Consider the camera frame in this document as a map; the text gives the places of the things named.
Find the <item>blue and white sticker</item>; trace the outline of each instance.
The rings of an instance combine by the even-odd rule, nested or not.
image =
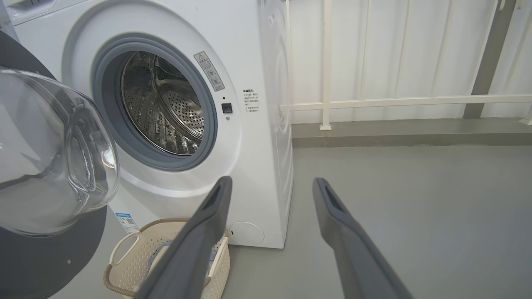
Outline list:
[[[120,221],[120,223],[122,223],[122,226],[128,232],[128,234],[138,231],[138,226],[133,221],[133,218],[131,217],[130,214],[124,214],[124,213],[115,213],[115,214],[117,215],[118,220]]]

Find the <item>white metal railing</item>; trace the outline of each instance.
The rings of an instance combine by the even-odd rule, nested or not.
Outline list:
[[[436,105],[436,104],[469,104],[469,103],[528,103],[532,102],[532,94],[524,95],[507,95],[505,94],[508,90],[509,82],[513,77],[515,67],[519,62],[521,56],[521,50],[523,44],[525,44],[528,31],[532,27],[532,10],[528,17],[527,24],[523,34],[521,36],[519,46],[517,48],[516,54],[513,58],[510,73],[508,74],[502,95],[471,95],[475,80],[480,68],[480,63],[484,55],[484,49],[488,41],[489,31],[491,29],[495,12],[497,10],[497,0],[493,1],[493,8],[491,11],[491,18],[489,18],[488,24],[486,24],[486,33],[482,47],[480,48],[480,53],[478,54],[477,63],[474,64],[475,69],[473,70],[472,76],[470,78],[470,83],[468,86],[468,91],[466,95],[462,96],[435,96],[435,86],[438,80],[438,76],[441,70],[441,63],[445,52],[447,50],[447,41],[448,41],[448,26],[450,20],[453,17],[453,0],[449,1],[447,7],[447,15],[444,24],[444,30],[442,34],[442,42],[440,44],[440,49],[438,53],[438,58],[436,62],[436,69],[432,79],[432,86],[430,90],[430,97],[397,97],[397,87],[399,83],[399,77],[401,74],[401,68],[403,67],[403,56],[404,56],[404,47],[406,41],[409,37],[409,28],[410,28],[410,17],[411,17],[411,2],[408,0],[406,8],[406,18],[404,21],[403,29],[403,40],[401,42],[400,58],[397,68],[397,78],[395,80],[395,86],[393,87],[393,98],[381,98],[381,99],[364,99],[364,85],[367,72],[367,46],[368,40],[371,34],[370,20],[371,20],[371,9],[372,9],[372,0],[368,0],[367,5],[367,19],[365,27],[365,42],[364,42],[364,51],[363,51],[363,62],[362,62],[362,76],[361,84],[359,89],[359,99],[351,99],[348,101],[332,101],[331,100],[331,51],[332,51],[332,15],[333,15],[333,0],[323,0],[323,98],[322,102],[319,103],[296,103],[290,106],[291,111],[305,111],[305,110],[322,110],[322,124],[320,125],[320,130],[330,130],[331,126],[329,123],[329,110],[330,109],[343,109],[343,108],[358,108],[358,107],[382,107],[382,106],[405,106],[405,105]]]

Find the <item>white washing machine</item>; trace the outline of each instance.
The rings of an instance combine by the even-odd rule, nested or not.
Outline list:
[[[4,0],[23,44],[93,98],[124,227],[187,218],[233,179],[232,244],[283,248],[293,184],[288,2]]]

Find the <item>perforated metal drum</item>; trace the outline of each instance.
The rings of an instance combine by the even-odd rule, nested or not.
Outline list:
[[[201,105],[173,65],[147,52],[134,52],[121,76],[121,97],[135,128],[157,148],[175,155],[196,152],[204,130]]]

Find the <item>beige plastic basket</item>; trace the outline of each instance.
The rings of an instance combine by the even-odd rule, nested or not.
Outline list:
[[[111,253],[109,265],[105,268],[103,276],[105,286],[126,298],[133,297],[147,276],[148,259],[163,243],[173,240],[186,222],[187,219],[157,220],[121,239]],[[209,275],[205,278],[202,299],[219,299],[222,296],[230,266],[228,236],[226,230],[224,236],[216,244],[218,252]],[[134,237],[137,240],[133,246],[118,262],[115,262],[120,246]]]

